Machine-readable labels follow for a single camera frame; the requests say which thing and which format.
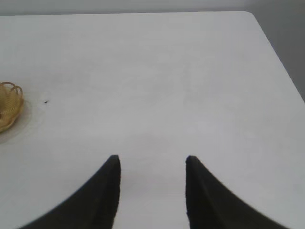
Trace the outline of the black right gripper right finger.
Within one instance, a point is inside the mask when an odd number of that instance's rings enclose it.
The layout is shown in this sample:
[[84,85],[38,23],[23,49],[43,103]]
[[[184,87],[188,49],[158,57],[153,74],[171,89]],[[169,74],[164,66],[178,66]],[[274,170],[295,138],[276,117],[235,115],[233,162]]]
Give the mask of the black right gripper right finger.
[[195,156],[186,159],[185,198],[191,229],[283,229],[243,202]]

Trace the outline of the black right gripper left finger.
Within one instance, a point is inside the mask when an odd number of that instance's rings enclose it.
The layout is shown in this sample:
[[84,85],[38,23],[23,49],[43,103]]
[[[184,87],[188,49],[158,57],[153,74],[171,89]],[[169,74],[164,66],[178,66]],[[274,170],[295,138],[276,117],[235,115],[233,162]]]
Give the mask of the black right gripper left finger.
[[121,163],[110,156],[73,195],[24,229],[111,229],[119,205]]

